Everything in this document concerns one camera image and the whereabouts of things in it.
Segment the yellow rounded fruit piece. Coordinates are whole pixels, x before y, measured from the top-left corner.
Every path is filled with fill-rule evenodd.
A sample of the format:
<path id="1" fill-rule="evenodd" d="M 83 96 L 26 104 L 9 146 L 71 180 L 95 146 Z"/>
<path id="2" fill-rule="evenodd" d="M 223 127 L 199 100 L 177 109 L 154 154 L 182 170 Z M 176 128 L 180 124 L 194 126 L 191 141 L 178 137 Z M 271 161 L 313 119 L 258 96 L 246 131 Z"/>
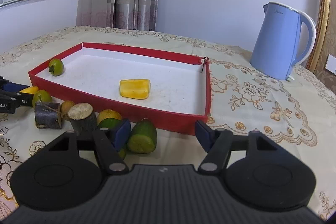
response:
<path id="1" fill-rule="evenodd" d="M 22 90 L 20 90 L 20 93 L 25 93 L 25 94 L 33 94 L 35 95 L 37 92 L 39 91 L 39 88 L 37 86 L 31 86 L 28 88 L 24 88 Z"/>

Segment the green lime fruit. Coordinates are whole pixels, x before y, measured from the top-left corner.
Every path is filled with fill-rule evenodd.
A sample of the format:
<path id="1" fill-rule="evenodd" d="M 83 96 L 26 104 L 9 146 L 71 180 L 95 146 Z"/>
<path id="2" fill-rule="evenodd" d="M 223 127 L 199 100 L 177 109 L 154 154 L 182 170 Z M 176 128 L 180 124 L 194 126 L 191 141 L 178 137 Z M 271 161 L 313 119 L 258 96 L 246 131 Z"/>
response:
<path id="1" fill-rule="evenodd" d="M 33 96 L 32 106 L 35 107 L 37 102 L 50 103 L 53 102 L 53 99 L 47 91 L 39 90 Z"/>

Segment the green cucumber piece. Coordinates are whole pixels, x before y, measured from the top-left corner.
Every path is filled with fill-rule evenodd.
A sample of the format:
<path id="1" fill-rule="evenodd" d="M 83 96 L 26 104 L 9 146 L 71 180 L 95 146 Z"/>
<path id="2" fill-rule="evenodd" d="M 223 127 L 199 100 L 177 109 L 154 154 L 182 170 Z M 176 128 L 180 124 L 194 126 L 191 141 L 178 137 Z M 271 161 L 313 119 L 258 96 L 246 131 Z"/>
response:
<path id="1" fill-rule="evenodd" d="M 143 119 L 132 129 L 127 148 L 132 153 L 152 153 L 157 146 L 157 129 L 154 124 Z"/>
<path id="2" fill-rule="evenodd" d="M 126 150 L 124 148 L 121 148 L 120 151 L 118 152 L 118 155 L 122 160 L 124 160 L 126 157 Z"/>

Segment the dark eggplant piece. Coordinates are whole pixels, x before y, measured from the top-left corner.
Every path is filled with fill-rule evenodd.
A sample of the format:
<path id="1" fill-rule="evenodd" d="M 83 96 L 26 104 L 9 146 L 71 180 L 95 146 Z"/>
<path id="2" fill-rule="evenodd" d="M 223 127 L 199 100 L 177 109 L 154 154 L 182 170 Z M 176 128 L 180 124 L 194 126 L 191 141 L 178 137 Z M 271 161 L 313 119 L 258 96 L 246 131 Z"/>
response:
<path id="1" fill-rule="evenodd" d="M 35 104 L 35 125 L 43 130 L 60 130 L 62 128 L 62 114 L 60 103 L 37 102 Z"/>

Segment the yellow green fruit piece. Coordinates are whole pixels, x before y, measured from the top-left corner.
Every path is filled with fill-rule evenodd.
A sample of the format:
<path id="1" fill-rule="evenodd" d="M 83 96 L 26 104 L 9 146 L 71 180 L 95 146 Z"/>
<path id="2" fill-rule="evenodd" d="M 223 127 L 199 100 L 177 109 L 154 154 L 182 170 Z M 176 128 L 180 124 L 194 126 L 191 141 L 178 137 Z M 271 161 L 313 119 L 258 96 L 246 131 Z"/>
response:
<path id="1" fill-rule="evenodd" d="M 99 128 L 114 128 L 122 121 L 122 116 L 117 111 L 106 109 L 97 116 L 97 125 Z"/>

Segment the small green tomato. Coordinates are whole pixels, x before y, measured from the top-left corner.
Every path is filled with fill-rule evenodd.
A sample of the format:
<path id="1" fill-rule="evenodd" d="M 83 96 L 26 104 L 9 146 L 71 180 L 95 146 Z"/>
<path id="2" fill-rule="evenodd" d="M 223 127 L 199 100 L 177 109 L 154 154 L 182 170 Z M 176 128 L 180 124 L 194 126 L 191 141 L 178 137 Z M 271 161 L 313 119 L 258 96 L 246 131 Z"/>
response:
<path id="1" fill-rule="evenodd" d="M 60 76 L 64 71 L 64 64 L 60 59 L 52 59 L 49 62 L 49 73 L 53 76 Z"/>

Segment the small yellow-brown fruit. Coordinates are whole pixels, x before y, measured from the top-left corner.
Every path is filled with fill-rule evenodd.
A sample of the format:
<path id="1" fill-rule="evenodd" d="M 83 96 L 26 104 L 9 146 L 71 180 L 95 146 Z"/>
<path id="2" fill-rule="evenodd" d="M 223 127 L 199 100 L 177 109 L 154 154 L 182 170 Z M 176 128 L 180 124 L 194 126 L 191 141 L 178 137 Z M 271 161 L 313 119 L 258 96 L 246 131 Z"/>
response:
<path id="1" fill-rule="evenodd" d="M 73 102 L 73 101 L 64 101 L 61 104 L 60 112 L 61 112 L 61 115 L 62 115 L 62 119 L 66 120 L 66 121 L 69 120 L 68 112 L 74 105 L 75 105 L 75 102 Z"/>

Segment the yellow fruit chunk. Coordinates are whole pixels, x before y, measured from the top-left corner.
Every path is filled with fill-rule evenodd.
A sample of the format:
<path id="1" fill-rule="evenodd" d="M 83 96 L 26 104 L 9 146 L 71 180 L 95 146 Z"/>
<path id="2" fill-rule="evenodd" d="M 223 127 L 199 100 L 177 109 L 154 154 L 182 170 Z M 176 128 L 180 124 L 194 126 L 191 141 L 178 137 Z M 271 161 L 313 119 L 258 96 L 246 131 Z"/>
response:
<path id="1" fill-rule="evenodd" d="M 151 83 L 148 79 L 121 80 L 120 96 L 136 100 L 145 100 L 150 94 Z"/>

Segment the red shallow cardboard box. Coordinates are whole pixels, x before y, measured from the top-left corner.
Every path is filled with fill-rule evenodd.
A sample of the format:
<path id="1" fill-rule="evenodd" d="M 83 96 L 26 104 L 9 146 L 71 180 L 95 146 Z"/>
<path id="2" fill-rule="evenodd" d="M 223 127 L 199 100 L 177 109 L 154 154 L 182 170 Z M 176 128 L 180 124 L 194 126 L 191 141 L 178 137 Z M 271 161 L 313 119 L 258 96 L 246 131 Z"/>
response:
<path id="1" fill-rule="evenodd" d="M 210 61 L 206 57 L 116 44 L 75 45 L 29 72 L 31 83 L 61 100 L 89 103 L 96 112 L 111 109 L 132 122 L 193 134 L 211 109 Z"/>

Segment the cream embroidered tablecloth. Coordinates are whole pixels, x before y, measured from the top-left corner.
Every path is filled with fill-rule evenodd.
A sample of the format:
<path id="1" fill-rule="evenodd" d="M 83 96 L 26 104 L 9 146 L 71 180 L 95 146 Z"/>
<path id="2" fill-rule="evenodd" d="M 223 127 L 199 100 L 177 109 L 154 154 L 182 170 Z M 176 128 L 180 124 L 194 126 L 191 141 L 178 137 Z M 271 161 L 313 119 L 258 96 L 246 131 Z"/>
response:
<path id="1" fill-rule="evenodd" d="M 335 213 L 335 94 L 301 65 L 294 81 L 279 81 L 249 64 L 250 52 L 199 39 L 160 32 L 115 28 L 67 27 L 1 50 L 1 76 L 30 85 L 28 71 L 81 42 L 118 44 L 184 53 L 210 59 L 211 111 L 207 124 L 236 135 L 259 130 L 298 157 L 314 172 L 317 185 L 310 208 L 323 220 Z M 9 179 L 63 130 L 39 130 L 34 111 L 20 107 L 1 114 L 1 220 L 17 207 Z M 195 137 L 158 130 L 157 149 L 149 155 L 127 152 L 126 163 L 190 164 L 198 167 L 205 152 Z"/>

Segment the blue electric kettle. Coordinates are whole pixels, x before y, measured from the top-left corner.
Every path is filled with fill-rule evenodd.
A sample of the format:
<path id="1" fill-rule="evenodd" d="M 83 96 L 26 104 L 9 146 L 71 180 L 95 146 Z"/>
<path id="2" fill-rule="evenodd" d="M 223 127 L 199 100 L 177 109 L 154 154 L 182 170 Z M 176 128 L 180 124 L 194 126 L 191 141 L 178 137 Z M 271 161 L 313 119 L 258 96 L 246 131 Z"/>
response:
<path id="1" fill-rule="evenodd" d="M 250 64 L 265 75 L 278 80 L 291 79 L 293 67 L 311 54 L 316 38 L 316 25 L 311 16 L 278 2 L 263 6 L 262 23 Z M 308 39 L 298 55 L 302 25 L 306 25 Z"/>

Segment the white wall socket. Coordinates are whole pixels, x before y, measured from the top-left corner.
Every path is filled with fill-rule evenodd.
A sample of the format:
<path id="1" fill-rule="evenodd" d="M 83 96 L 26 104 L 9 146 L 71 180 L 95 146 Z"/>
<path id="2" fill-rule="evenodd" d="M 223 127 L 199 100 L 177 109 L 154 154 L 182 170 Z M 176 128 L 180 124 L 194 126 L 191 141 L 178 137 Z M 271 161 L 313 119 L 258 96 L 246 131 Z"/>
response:
<path id="1" fill-rule="evenodd" d="M 328 55 L 325 69 L 336 75 L 336 57 L 333 55 Z"/>

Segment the gold mirror frame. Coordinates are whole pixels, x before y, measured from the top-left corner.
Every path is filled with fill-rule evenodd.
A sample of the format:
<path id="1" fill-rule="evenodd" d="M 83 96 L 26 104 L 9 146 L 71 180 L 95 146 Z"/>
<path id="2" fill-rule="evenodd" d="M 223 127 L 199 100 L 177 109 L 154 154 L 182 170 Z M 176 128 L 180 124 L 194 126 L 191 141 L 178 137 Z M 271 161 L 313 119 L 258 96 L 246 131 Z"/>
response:
<path id="1" fill-rule="evenodd" d="M 331 91 L 335 91 L 335 73 L 327 70 L 327 60 L 335 57 L 335 0 L 315 0 L 317 36 L 306 68 Z"/>

